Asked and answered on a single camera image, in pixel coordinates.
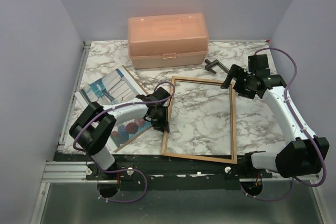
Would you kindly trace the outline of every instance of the red circle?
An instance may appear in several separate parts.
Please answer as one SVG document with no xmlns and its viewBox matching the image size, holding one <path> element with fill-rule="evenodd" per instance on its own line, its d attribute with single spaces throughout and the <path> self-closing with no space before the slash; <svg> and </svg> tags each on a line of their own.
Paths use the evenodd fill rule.
<svg viewBox="0 0 336 224">
<path fill-rule="evenodd" d="M 139 127 L 136 123 L 129 123 L 126 125 L 126 132 L 129 134 L 135 134 L 138 131 Z"/>
</svg>

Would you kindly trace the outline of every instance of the orange plastic box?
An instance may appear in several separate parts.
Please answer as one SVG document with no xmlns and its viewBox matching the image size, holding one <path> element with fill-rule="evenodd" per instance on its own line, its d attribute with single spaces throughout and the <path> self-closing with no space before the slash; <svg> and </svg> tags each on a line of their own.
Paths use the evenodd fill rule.
<svg viewBox="0 0 336 224">
<path fill-rule="evenodd" d="M 134 68 L 201 64 L 208 53 L 208 42 L 200 13 L 128 20 L 129 57 Z"/>
</svg>

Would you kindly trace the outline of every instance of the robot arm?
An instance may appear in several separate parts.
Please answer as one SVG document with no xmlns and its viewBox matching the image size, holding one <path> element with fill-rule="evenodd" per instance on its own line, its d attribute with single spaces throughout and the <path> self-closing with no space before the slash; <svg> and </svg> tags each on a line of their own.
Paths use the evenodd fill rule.
<svg viewBox="0 0 336 224">
<path fill-rule="evenodd" d="M 101 106 L 97 102 L 90 103 L 69 130 L 74 139 L 83 131 L 77 142 L 74 142 L 74 148 L 78 143 L 101 168 L 110 168 L 114 157 L 107 149 L 106 143 L 113 127 L 131 119 L 149 118 L 155 130 L 169 132 L 167 107 L 163 106 L 169 96 L 170 94 L 160 87 L 153 94 L 137 95 L 133 100 L 117 105 Z M 87 126 L 98 114 L 106 110 L 109 110 L 108 114 L 103 114 L 95 121 L 98 123 L 97 127 Z"/>
<path fill-rule="evenodd" d="M 269 106 L 285 137 L 286 147 L 280 153 L 254 152 L 246 154 L 252 167 L 268 169 L 279 173 L 282 177 L 295 177 L 316 174 L 321 171 L 321 162 L 307 135 L 301 130 L 284 97 L 285 81 L 278 74 L 271 75 L 268 68 L 267 55 L 248 57 L 249 72 L 232 65 L 228 77 L 221 88 L 228 88 L 231 80 L 236 79 L 234 89 L 244 97 L 253 99 L 257 94 Z M 301 114 L 291 100 L 294 113 L 305 126 L 309 135 L 317 144 L 323 159 L 327 154 L 329 143 L 325 137 L 317 137 L 307 126 Z"/>
</svg>

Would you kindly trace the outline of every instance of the marble countertop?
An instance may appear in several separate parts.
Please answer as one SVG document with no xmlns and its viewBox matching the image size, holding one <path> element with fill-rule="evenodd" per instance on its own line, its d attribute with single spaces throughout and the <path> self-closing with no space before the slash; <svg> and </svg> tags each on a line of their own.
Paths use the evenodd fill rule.
<svg viewBox="0 0 336 224">
<path fill-rule="evenodd" d="M 227 68 L 230 68 L 232 64 L 247 67 L 247 57 L 252 55 L 256 50 L 264 47 L 268 47 L 268 44 L 264 41 L 210 41 L 209 53 L 206 58 L 211 61 L 218 59 Z M 270 51 L 265 51 L 265 53 L 268 55 L 271 73 L 274 74 L 276 73 L 276 68 L 271 53 Z M 149 93 L 153 91 L 157 83 L 160 81 L 171 81 L 173 76 L 223 81 L 226 78 L 226 73 L 219 67 L 214 68 L 214 70 L 217 71 L 217 74 L 213 74 L 204 69 L 205 64 L 160 69 L 134 69 L 132 62 L 128 57 L 127 41 L 94 41 L 91 44 L 80 87 L 82 88 L 85 85 L 96 81 L 122 65 L 128 68 L 133 76 L 138 79 Z M 191 87 L 185 86 L 183 92 L 190 88 Z M 208 99 L 211 100 L 213 98 L 212 94 L 208 95 L 202 105 L 205 106 Z M 79 102 L 76 101 L 76 98 L 74 106 L 67 128 L 73 124 L 83 111 L 83 108 L 80 106 Z M 243 155 L 252 151 L 278 152 L 285 146 L 284 136 L 275 117 L 269 107 L 267 107 L 259 97 L 251 100 L 236 96 L 236 120 L 238 155 Z M 193 134 L 194 137 L 189 138 L 187 141 L 188 144 L 168 144 L 168 148 L 170 151 L 178 153 L 193 153 L 198 155 L 224 154 L 226 153 L 225 150 L 229 151 L 229 146 L 226 143 L 221 146 L 221 141 L 217 141 L 216 146 L 214 146 L 214 142 L 211 141 L 211 139 L 217 138 L 217 135 L 220 133 L 220 124 L 216 126 L 215 137 L 212 136 L 211 138 L 206 131 L 202 130 L 200 123 L 194 122 L 194 124 L 190 124 L 191 129 L 185 129 L 184 134 L 189 135 L 190 137 L 193 132 L 197 132 L 198 135 Z M 207 141 L 202 141 L 200 143 L 199 135 L 208 137 Z M 162 140 L 163 133 L 155 131 L 154 129 L 149 129 L 137 137 L 133 142 L 119 150 L 118 154 L 158 155 L 161 153 Z M 72 148 L 73 139 L 68 133 L 65 134 L 64 141 L 65 145 L 63 153 L 78 153 Z"/>
<path fill-rule="evenodd" d="M 167 152 L 231 154 L 230 90 L 176 82 Z"/>
</svg>

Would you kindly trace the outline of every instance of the metal clamp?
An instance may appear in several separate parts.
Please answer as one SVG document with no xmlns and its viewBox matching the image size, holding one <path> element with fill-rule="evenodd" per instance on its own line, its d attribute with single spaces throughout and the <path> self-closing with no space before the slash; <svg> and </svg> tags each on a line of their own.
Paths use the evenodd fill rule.
<svg viewBox="0 0 336 224">
<path fill-rule="evenodd" d="M 216 74 L 216 71 L 212 69 L 215 65 L 218 65 L 221 69 L 224 70 L 224 72 L 229 73 L 229 69 L 225 67 L 219 60 L 214 60 L 211 62 L 208 59 L 205 59 L 205 63 L 207 63 L 205 70 L 210 71 L 211 73 Z"/>
</svg>

